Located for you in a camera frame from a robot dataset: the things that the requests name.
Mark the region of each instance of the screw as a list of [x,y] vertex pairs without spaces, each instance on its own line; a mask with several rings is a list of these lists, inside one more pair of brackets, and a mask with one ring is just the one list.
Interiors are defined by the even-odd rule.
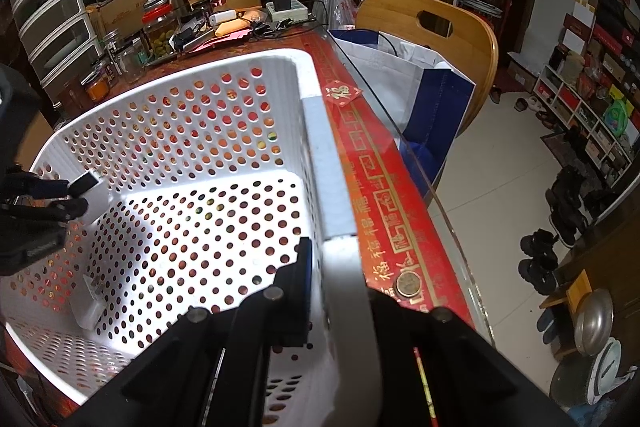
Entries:
[[187,313],[187,318],[193,323],[197,324],[209,317],[209,312],[204,308],[194,308]]
[[270,301],[279,301],[284,297],[284,291],[278,286],[271,285],[262,292],[262,295]]
[[438,322],[445,323],[449,322],[453,318],[453,313],[451,313],[451,310],[447,308],[439,307],[431,310],[431,316]]

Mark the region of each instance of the jar of pickled fruit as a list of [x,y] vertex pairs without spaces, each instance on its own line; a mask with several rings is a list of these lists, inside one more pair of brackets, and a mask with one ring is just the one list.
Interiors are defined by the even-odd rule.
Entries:
[[142,23],[153,60],[174,52],[169,45],[169,39],[175,32],[179,32],[180,21],[168,0],[165,4],[145,10]]

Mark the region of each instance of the red lid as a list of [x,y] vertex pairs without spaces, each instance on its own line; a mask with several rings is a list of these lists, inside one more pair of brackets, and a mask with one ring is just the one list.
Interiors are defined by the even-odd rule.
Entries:
[[172,11],[172,6],[170,4],[159,6],[158,8],[151,10],[149,13],[145,13],[142,16],[142,23],[146,24],[148,22],[151,22],[153,19],[161,17],[162,15],[167,15],[171,11]]

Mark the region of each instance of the metal bowl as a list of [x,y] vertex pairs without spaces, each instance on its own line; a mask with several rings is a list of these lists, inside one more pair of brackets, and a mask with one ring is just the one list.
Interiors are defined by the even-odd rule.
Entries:
[[594,357],[607,344],[613,325],[613,302],[605,289],[589,293],[578,306],[574,340],[578,351]]

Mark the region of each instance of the floor mat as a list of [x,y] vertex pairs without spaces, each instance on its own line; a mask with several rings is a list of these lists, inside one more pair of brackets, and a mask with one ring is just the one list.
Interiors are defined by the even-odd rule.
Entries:
[[502,67],[495,72],[494,86],[502,92],[525,91],[524,86],[507,73],[507,68]]
[[604,184],[599,178],[596,169],[591,165],[591,162],[585,162],[578,158],[569,142],[564,140],[565,134],[566,131],[562,131],[547,134],[546,136],[540,137],[540,139],[562,167],[565,165],[572,165],[586,178],[580,187],[580,195],[584,198],[592,190],[604,188]]

